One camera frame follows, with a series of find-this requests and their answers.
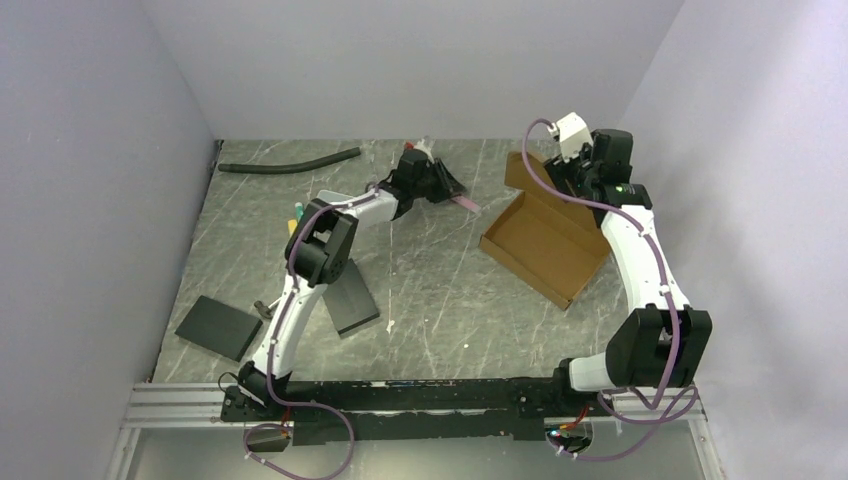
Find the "brown cardboard paper box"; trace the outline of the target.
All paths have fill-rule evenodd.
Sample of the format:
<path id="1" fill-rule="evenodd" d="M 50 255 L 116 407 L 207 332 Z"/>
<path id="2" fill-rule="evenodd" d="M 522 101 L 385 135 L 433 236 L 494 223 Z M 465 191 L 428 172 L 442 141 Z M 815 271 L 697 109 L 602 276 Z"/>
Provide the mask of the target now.
<path id="1" fill-rule="evenodd" d="M 610 255 L 591 211 L 551 195 L 521 153 L 507 154 L 504 184 L 517 197 L 482 234 L 483 252 L 566 310 Z"/>

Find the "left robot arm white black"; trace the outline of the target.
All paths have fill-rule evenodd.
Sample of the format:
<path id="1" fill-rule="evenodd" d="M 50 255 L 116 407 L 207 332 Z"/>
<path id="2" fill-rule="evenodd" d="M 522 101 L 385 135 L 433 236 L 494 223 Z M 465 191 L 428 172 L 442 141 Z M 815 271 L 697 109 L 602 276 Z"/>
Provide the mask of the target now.
<path id="1" fill-rule="evenodd" d="M 297 345 L 317 301 L 346 268 L 358 230 L 402 217 L 418 199 L 438 204 L 465 191 L 441 159 L 413 147 L 364 193 L 306 205 L 284 252 L 283 290 L 268 329 L 237 374 L 238 388 L 258 417 L 272 420 L 285 411 Z"/>

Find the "pink eraser bar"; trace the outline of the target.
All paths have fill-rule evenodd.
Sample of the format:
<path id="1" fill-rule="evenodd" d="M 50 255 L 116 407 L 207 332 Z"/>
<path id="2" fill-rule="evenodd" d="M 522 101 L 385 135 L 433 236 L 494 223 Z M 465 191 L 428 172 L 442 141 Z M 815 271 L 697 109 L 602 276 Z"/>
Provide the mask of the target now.
<path id="1" fill-rule="evenodd" d="M 455 195 L 451 198 L 451 201 L 475 215 L 478 215 L 481 211 L 481 207 L 465 195 Z"/>

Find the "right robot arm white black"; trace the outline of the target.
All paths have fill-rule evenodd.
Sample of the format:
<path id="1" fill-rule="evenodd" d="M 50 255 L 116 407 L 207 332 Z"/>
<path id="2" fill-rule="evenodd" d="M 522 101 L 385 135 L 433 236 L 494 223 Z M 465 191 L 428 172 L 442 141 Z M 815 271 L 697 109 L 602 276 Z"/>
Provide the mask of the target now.
<path id="1" fill-rule="evenodd" d="M 553 406 L 574 415 L 588 404 L 590 392 L 690 386 L 713 324 L 676 283 L 657 239 L 649 193 L 630 180 L 632 134 L 555 127 L 552 137 L 561 152 L 545 162 L 545 171 L 560 194 L 591 210 L 614 255 L 629 309 L 603 352 L 569 360 L 569 377 L 551 388 Z"/>

